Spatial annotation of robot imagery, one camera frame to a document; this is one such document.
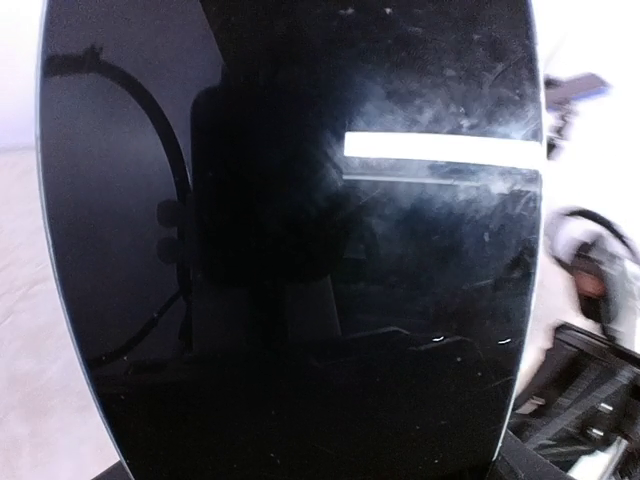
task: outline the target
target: black glossy panel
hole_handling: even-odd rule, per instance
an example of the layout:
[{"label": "black glossy panel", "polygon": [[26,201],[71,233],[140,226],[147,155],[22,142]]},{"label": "black glossy panel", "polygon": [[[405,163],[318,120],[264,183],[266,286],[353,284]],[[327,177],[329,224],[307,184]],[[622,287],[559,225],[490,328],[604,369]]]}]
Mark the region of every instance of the black glossy panel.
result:
[{"label": "black glossy panel", "polygon": [[121,462],[118,462],[95,477],[93,480],[129,480],[130,478],[131,477],[129,477],[124,465],[122,465]]},{"label": "black glossy panel", "polygon": [[[342,149],[348,130],[540,142],[526,2],[50,2],[45,56],[93,43],[156,97],[193,187],[167,202],[123,91],[43,81],[60,285],[136,479],[482,478],[526,333],[539,174]],[[103,366],[178,287],[187,307]]]}]

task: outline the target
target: scratch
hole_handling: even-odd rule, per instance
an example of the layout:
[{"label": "scratch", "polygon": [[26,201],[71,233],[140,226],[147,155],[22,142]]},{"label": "scratch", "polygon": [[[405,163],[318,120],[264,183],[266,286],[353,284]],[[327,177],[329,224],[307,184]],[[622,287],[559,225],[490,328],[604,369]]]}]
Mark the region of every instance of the scratch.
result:
[{"label": "scratch", "polygon": [[424,29],[420,27],[405,27],[405,28],[407,29],[407,32],[413,33],[414,35],[421,35],[422,33],[424,33]]},{"label": "scratch", "polygon": [[329,455],[333,455],[334,457],[337,457],[338,454],[336,452],[334,452],[333,450],[327,448],[327,447],[323,447],[322,445],[318,445],[317,443],[313,443],[312,444],[314,447],[316,447],[318,450],[322,450],[323,452],[327,452]]},{"label": "scratch", "polygon": [[445,338],[444,335],[441,337],[436,337],[431,340],[432,343],[427,343],[425,345],[420,345],[418,347],[409,347],[409,350],[414,352],[424,352],[425,350],[429,350],[430,348],[439,347],[442,344],[452,343],[460,340],[460,337],[450,337]]},{"label": "scratch", "polygon": [[464,285],[462,288],[464,290],[470,290],[472,288],[476,288],[476,287],[483,287],[485,285],[491,285],[493,283],[493,279],[489,279],[489,280],[481,280],[479,282],[475,282],[472,283],[471,285]]},{"label": "scratch", "polygon": [[268,473],[268,472],[261,472],[261,475],[263,477],[267,477],[267,478],[279,478],[281,480],[293,480],[291,477],[285,477],[284,475],[275,475],[273,473]]},{"label": "scratch", "polygon": [[489,87],[493,84],[493,82],[495,82],[498,79],[498,77],[500,77],[500,75],[502,75],[504,72],[509,70],[511,67],[513,67],[516,63],[518,63],[523,58],[524,58],[524,55],[520,54],[516,58],[511,60],[509,63],[501,63],[498,66],[498,68],[496,68],[495,72],[489,77],[489,80],[484,86],[483,90],[486,92],[489,89]]},{"label": "scratch", "polygon": [[515,378],[515,377],[514,377],[513,375],[511,375],[511,376],[509,376],[509,377],[506,377],[506,378],[503,378],[503,379],[501,379],[501,380],[498,380],[498,381],[496,381],[496,382],[493,382],[493,383],[491,383],[491,384],[487,385],[487,386],[486,386],[486,387],[484,387],[481,391],[485,391],[485,390],[489,390],[489,389],[492,389],[492,388],[496,388],[497,386],[502,385],[503,383],[510,382],[510,381],[511,381],[511,380],[513,380],[514,378]]},{"label": "scratch", "polygon": [[380,191],[382,190],[382,187],[377,187],[375,189],[375,191],[373,193],[371,193],[370,195],[367,195],[361,199],[358,199],[358,204],[356,205],[357,207],[361,207],[362,205],[364,205],[366,202],[368,202],[371,198],[375,197],[378,193],[380,193]]},{"label": "scratch", "polygon": [[533,192],[527,192],[527,194],[518,202],[518,205],[515,208],[515,214],[522,212],[524,205],[529,199],[533,196]]}]

